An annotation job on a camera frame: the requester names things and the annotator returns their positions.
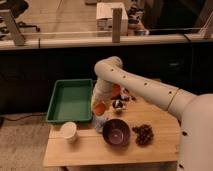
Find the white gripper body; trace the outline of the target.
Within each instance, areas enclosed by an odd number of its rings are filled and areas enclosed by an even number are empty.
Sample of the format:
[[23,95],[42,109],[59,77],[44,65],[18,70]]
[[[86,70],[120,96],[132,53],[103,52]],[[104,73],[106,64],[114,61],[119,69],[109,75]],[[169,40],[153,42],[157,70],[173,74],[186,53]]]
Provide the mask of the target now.
[[106,106],[106,110],[110,107],[110,99],[112,97],[112,87],[113,84],[104,81],[104,80],[98,80],[94,86],[92,98],[91,98],[91,109],[93,112],[93,107],[102,102]]

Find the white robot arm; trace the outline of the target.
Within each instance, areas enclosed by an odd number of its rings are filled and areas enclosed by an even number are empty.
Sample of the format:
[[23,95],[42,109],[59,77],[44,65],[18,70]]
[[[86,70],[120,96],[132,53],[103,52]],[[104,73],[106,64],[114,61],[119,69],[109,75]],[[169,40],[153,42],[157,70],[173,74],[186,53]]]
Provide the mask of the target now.
[[92,94],[92,112],[98,116],[104,114],[114,85],[127,88],[181,122],[177,171],[213,171],[213,94],[195,95],[129,73],[122,67],[117,56],[95,64],[97,82]]

